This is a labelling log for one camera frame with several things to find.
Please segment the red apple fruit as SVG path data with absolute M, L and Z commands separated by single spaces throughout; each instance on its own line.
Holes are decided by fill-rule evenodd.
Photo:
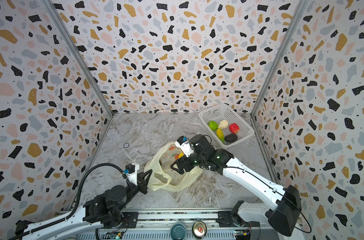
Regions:
M 229 130 L 232 134 L 237 134 L 240 131 L 240 127 L 237 124 L 229 125 Z

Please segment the beige pear fruit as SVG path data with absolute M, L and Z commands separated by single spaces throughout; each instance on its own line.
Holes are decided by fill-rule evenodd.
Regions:
M 218 128 L 221 129 L 221 130 L 227 129 L 228 126 L 229 126 L 229 122 L 227 120 L 222 120 L 218 124 Z

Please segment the green yellow mango fruit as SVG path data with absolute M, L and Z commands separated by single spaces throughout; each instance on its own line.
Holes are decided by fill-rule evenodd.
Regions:
M 225 135 L 224 135 L 224 133 L 223 133 L 223 131 L 222 131 L 222 129 L 220 129 L 220 128 L 218 128 L 217 130 L 216 130 L 216 136 L 218 137 L 218 139 L 221 141 L 221 143 L 225 143 Z

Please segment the white plastic mesh basket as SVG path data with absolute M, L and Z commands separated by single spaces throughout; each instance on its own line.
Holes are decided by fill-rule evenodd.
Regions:
M 209 135 L 223 149 L 235 146 L 255 134 L 252 127 L 226 104 L 203 110 L 199 118 Z

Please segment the dark avocado fruit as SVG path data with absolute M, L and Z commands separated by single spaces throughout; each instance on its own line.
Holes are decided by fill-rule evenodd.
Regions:
M 234 143 L 238 140 L 238 136 L 236 134 L 230 134 L 225 136 L 225 141 L 228 143 Z

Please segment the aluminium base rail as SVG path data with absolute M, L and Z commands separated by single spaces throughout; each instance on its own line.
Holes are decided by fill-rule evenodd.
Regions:
M 285 240 L 268 224 L 250 222 L 242 227 L 230 223 L 230 210 L 128 210 L 124 211 L 125 225 L 116 229 L 86 230 L 72 240 L 103 240 L 107 232 L 124 232 L 122 240 L 171 240 L 170 228 L 182 223 L 187 230 L 187 240 L 198 240 L 192 234 L 192 226 L 202 221 L 207 226 L 207 234 L 202 240 L 235 240 L 235 231 L 250 230 L 251 240 Z

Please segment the right green circuit board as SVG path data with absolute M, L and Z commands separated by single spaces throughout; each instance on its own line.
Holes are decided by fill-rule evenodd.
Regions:
M 250 240 L 251 231 L 250 230 L 235 231 L 235 238 L 236 240 Z

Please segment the yellow plastic bag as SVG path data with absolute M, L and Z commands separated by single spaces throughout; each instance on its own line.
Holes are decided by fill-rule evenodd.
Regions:
M 170 165 L 178 160 L 180 153 L 182 153 L 181 150 L 173 142 L 167 143 L 158 150 L 153 159 L 144 167 L 145 172 L 152 170 L 148 188 L 152 191 L 179 192 L 196 182 L 203 173 L 203 169 L 195 167 L 182 175 L 171 169 Z

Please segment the bright green round fruit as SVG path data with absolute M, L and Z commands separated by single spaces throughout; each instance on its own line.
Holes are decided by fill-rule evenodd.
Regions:
M 211 131 L 216 131 L 218 129 L 218 124 L 215 121 L 209 121 L 208 127 L 211 129 Z

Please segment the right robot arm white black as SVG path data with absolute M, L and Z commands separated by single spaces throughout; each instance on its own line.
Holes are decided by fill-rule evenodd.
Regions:
M 227 150 L 216 150 L 204 135 L 199 134 L 191 140 L 181 136 L 175 145 L 183 156 L 171 164 L 172 170 L 181 175 L 197 169 L 216 172 L 263 201 L 260 205 L 238 201 L 230 212 L 219 214 L 217 222 L 220 225 L 243 227 L 249 222 L 259 222 L 269 224 L 283 236 L 292 235 L 302 212 L 300 193 L 295 187 L 283 187 L 262 177 Z

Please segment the teal round cup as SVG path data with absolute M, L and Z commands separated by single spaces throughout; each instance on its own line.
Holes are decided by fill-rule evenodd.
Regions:
M 170 237 L 172 240 L 185 240 L 187 237 L 187 230 L 184 224 L 175 223 L 170 228 Z

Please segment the left green circuit board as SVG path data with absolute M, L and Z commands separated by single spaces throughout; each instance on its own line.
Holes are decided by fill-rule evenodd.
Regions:
M 123 239 L 123 236 L 124 236 L 124 232 L 118 232 L 118 231 L 107 232 L 103 236 L 103 239 L 104 240 L 121 240 L 121 239 Z

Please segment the metal drink can top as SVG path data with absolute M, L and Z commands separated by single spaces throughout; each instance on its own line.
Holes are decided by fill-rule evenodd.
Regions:
M 192 226 L 192 234 L 196 239 L 202 240 L 207 234 L 206 224 L 202 221 L 195 222 Z

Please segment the green circuit board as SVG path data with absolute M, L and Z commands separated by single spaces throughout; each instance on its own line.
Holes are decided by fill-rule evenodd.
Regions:
M 235 231 L 235 238 L 236 240 L 250 240 L 251 231 L 250 230 Z
M 124 232 L 118 232 L 118 231 L 107 232 L 103 236 L 103 239 L 104 240 L 121 240 L 121 239 L 123 239 L 123 236 L 124 236 Z

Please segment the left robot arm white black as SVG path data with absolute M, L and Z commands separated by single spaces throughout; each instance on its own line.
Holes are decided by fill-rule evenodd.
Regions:
M 86 230 L 115 228 L 123 225 L 123 209 L 141 192 L 147 194 L 152 170 L 139 173 L 133 187 L 117 185 L 83 206 L 39 223 L 18 223 L 19 233 L 13 240 L 60 240 Z

